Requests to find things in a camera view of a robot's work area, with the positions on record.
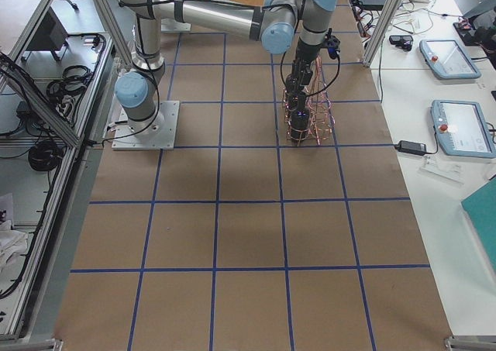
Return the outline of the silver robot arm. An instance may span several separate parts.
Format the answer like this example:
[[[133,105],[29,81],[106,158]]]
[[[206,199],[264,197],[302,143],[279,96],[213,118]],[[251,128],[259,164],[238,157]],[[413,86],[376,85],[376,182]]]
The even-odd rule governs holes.
[[[178,23],[233,34],[261,42],[270,54],[284,54],[296,41],[291,73],[284,77],[288,131],[294,141],[308,135],[310,111],[305,89],[312,64],[321,49],[338,56],[338,40],[329,29],[337,0],[263,0],[262,6],[228,0],[119,0],[119,5],[135,13],[133,66],[155,71],[164,66],[160,55],[160,23]]]

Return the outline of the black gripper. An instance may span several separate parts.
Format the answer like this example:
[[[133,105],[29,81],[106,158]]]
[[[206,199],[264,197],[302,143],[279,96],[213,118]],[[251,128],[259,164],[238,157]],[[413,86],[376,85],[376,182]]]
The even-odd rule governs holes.
[[[291,66],[291,76],[297,78],[299,86],[310,84],[313,76],[310,66],[319,55],[321,48],[321,43],[311,45],[306,43],[301,37],[298,38],[295,57]]]

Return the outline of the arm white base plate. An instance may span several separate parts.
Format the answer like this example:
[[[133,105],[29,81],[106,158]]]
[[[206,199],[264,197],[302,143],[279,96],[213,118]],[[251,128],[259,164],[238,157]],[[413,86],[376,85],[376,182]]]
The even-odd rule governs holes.
[[[191,31],[190,23],[178,22],[175,19],[163,18],[160,24],[162,33],[189,33]]]
[[[115,128],[114,150],[172,150],[179,116],[179,101],[161,101],[158,116],[144,122],[129,120],[125,109],[119,116],[123,124]]]

